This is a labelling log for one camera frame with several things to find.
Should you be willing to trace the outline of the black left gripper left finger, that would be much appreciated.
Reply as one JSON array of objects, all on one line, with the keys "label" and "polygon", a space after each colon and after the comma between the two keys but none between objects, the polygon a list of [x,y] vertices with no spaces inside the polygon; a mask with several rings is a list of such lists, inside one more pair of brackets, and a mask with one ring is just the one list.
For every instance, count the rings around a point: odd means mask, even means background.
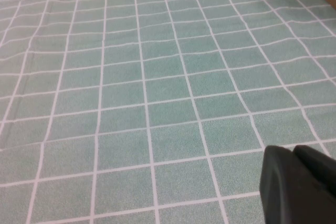
[{"label": "black left gripper left finger", "polygon": [[265,148],[259,184],[265,223],[335,223],[335,196],[293,150]]}]

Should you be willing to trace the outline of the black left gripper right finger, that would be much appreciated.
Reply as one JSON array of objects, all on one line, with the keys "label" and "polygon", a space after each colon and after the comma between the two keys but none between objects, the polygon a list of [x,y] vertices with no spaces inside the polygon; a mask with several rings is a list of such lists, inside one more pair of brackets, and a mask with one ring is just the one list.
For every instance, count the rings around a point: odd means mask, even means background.
[{"label": "black left gripper right finger", "polygon": [[335,160],[306,145],[297,145],[293,153],[313,177],[335,196]]}]

